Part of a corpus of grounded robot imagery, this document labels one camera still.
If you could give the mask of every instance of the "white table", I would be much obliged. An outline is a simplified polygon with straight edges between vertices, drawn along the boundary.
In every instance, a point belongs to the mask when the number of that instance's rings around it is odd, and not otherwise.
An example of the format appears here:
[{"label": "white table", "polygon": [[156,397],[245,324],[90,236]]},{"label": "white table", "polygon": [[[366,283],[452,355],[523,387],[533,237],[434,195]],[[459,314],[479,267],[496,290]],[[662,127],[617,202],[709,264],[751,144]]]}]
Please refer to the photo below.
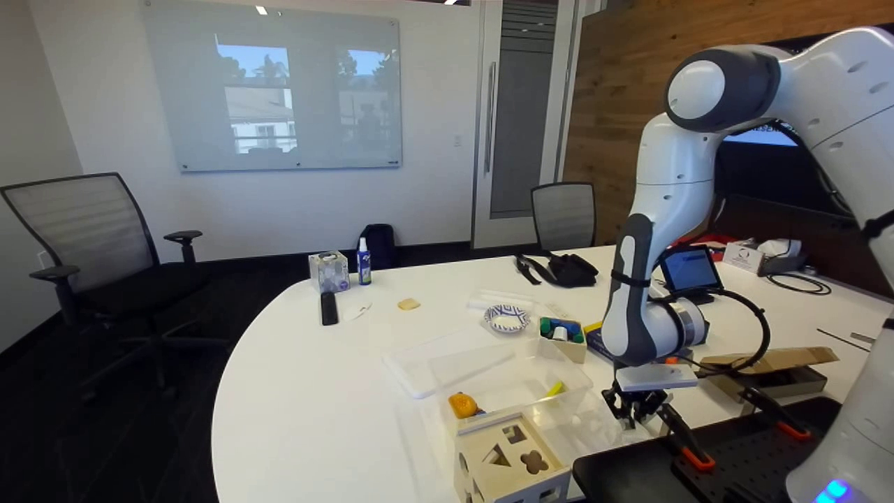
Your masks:
[{"label": "white table", "polygon": [[[371,286],[339,293],[336,328],[322,328],[311,283],[283,290],[243,334],[220,377],[212,416],[219,499],[225,503],[449,500],[452,476],[437,462],[428,465],[428,455],[449,451],[424,415],[441,406],[441,397],[409,395],[389,363],[431,348],[521,345],[523,338],[500,338],[479,324],[480,299],[528,299],[537,317],[599,323],[609,299],[613,249],[578,255],[599,267],[596,288],[533,288],[515,272],[511,258],[374,272]],[[892,304],[843,286],[832,286],[832,296],[803,296],[733,267],[719,272],[730,290],[765,309],[774,348],[824,345],[839,353],[842,360],[818,373],[829,377],[827,395],[843,401],[867,353],[824,338],[817,328],[874,335]],[[705,317],[712,334],[695,355],[754,350],[760,331],[740,304],[719,299],[705,304]],[[599,390],[613,383],[606,360],[588,355],[582,373],[593,381],[593,426],[585,426],[582,451],[602,454],[656,437],[656,426],[624,432],[602,406]],[[709,387],[677,391],[674,406],[692,427],[740,411]]]}]

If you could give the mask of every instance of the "glass door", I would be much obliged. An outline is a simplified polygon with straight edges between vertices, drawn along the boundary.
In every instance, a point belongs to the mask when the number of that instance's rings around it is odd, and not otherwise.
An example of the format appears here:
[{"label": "glass door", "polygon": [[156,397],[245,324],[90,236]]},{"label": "glass door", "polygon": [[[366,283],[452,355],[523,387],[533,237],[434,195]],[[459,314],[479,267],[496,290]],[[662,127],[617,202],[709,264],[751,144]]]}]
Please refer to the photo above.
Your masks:
[{"label": "glass door", "polygon": [[476,249],[537,240],[530,188],[563,167],[575,21],[575,0],[484,4]]}]

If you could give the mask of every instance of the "small bottle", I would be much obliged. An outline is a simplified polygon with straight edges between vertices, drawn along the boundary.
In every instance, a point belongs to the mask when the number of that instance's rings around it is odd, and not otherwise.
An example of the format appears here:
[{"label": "small bottle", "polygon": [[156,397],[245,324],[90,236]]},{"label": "small bottle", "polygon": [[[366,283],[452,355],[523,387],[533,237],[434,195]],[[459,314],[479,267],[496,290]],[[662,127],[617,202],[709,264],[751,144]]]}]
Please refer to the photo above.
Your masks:
[{"label": "small bottle", "polygon": [[371,255],[366,249],[366,237],[361,237],[361,246],[357,246],[357,283],[361,286],[371,283]]}]

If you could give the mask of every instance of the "white wall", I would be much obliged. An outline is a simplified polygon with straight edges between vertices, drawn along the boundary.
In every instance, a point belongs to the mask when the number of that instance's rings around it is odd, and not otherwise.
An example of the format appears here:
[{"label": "white wall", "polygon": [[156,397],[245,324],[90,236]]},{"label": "white wall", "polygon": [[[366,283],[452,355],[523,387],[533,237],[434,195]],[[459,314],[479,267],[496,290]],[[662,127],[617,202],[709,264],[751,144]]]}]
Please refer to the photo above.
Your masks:
[{"label": "white wall", "polygon": [[[0,184],[68,176],[78,155],[44,65],[28,0],[0,4]],[[0,353],[51,320],[51,286],[28,278],[40,243],[0,204]]]},{"label": "white wall", "polygon": [[266,7],[401,21],[401,172],[181,176],[146,45],[146,0],[30,0],[83,172],[121,172],[156,236],[205,230],[205,261],[342,249],[371,221],[395,223],[401,243],[469,240],[479,8],[415,0]]}]

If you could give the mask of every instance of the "black chair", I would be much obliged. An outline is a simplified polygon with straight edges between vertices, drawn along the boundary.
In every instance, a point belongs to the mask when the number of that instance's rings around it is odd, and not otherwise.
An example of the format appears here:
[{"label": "black chair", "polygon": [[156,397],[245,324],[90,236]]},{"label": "black chair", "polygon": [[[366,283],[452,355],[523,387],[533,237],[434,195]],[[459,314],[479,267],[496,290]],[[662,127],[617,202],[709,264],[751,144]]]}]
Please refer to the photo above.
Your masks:
[{"label": "black chair", "polygon": [[155,359],[156,387],[171,395],[166,353],[171,348],[211,345],[219,338],[173,338],[197,331],[197,320],[166,328],[171,310],[202,299],[211,272],[197,267],[192,237],[173,233],[185,264],[159,264],[146,219],[117,174],[90,174],[0,188],[26,230],[54,258],[51,269],[30,278],[54,283],[61,317],[72,328],[121,328],[142,320],[146,335],[123,359],[113,360],[83,383],[83,397],[121,369]]},{"label": "black chair", "polygon": [[596,190],[588,181],[557,181],[530,190],[537,243],[544,251],[596,243]]}]

